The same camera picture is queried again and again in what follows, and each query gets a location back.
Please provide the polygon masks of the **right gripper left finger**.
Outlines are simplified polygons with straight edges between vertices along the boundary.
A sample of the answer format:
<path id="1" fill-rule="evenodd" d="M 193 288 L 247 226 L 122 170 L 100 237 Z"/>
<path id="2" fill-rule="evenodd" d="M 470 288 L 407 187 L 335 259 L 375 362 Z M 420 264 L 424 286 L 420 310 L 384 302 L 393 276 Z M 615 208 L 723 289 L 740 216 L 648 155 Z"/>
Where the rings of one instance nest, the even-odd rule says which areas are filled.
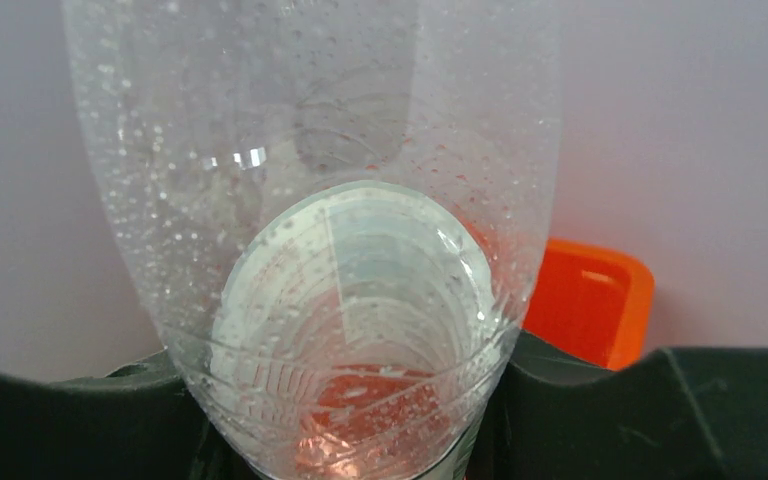
<path id="1" fill-rule="evenodd" d="M 105 377 L 0 373 L 0 479 L 224 476 L 224 440 L 164 352 Z"/>

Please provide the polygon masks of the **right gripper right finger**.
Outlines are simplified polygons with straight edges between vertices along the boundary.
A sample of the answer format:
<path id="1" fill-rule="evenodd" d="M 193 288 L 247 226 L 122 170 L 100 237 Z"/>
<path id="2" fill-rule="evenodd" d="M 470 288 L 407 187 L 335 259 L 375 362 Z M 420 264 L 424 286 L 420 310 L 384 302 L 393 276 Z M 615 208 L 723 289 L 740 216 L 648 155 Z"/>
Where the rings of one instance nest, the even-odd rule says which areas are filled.
<path id="1" fill-rule="evenodd" d="M 661 348 L 611 371 L 522 332 L 470 475 L 768 479 L 768 348 Z"/>

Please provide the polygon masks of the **red label cola bottle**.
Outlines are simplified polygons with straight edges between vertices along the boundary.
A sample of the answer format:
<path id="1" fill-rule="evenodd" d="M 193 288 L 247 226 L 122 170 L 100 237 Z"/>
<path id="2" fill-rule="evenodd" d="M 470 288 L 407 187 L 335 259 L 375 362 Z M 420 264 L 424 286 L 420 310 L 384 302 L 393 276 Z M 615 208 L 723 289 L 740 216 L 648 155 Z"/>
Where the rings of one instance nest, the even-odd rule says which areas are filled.
<path id="1" fill-rule="evenodd" d="M 171 362 L 263 479 L 463 479 L 544 257 L 553 1 L 65 1 Z"/>

